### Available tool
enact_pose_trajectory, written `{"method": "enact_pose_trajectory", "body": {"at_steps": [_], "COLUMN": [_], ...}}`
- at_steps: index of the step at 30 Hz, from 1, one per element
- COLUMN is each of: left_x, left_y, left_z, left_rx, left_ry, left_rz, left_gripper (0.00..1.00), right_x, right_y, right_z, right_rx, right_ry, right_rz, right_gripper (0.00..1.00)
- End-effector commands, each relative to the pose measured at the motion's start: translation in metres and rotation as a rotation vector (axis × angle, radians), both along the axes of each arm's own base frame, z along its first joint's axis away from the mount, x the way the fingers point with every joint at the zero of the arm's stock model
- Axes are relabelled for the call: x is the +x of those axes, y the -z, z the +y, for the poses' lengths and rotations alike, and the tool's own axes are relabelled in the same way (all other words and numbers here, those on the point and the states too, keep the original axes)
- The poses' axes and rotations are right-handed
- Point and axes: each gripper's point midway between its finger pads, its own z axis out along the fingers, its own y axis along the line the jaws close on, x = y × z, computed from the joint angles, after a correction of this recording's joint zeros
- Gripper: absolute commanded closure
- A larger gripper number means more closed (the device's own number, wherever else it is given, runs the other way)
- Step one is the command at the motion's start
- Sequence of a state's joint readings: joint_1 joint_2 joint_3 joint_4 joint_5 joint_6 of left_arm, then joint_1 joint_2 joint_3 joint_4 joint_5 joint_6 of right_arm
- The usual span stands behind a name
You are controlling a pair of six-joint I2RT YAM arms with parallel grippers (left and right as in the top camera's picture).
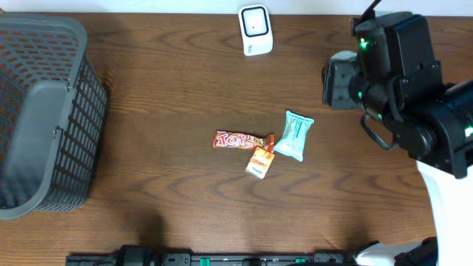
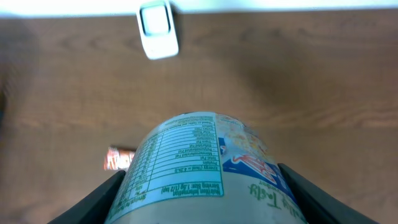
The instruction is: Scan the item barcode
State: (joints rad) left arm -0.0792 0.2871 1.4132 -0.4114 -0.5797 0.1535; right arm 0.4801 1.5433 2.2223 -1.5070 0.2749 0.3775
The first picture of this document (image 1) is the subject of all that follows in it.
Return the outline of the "mint green wipes pack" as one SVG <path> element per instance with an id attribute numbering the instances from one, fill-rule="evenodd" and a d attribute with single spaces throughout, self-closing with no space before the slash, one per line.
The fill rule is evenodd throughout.
<path id="1" fill-rule="evenodd" d="M 310 117 L 286 111 L 285 130 L 274 150 L 302 162 L 307 132 L 313 123 Z"/>

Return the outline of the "orange small box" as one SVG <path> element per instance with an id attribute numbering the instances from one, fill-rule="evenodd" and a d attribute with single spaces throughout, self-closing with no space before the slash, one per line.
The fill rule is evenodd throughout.
<path id="1" fill-rule="evenodd" d="M 257 147 L 251 156 L 245 171 L 262 180 L 265 178 L 274 157 L 275 154 Z"/>

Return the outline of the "red snack wrapper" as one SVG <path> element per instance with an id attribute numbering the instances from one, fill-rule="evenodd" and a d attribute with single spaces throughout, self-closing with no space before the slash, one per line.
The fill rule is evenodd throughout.
<path id="1" fill-rule="evenodd" d="M 213 139 L 214 148 L 256 150 L 260 147 L 261 149 L 273 153 L 274 145 L 274 134 L 269 134 L 267 137 L 257 137 L 241 132 L 217 130 Z"/>

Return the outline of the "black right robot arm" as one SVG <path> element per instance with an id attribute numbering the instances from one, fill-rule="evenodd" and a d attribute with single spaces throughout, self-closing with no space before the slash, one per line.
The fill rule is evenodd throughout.
<path id="1" fill-rule="evenodd" d="M 367 9 L 351 21 L 356 52 L 342 51 L 322 73 L 323 103 L 361 109 L 361 126 L 379 122 L 392 135 L 382 149 L 403 149 L 426 184 L 435 236 L 410 245 L 374 242 L 354 265 L 470 265 L 472 263 L 472 82 L 444 83 L 426 18 L 411 12 L 377 16 Z"/>

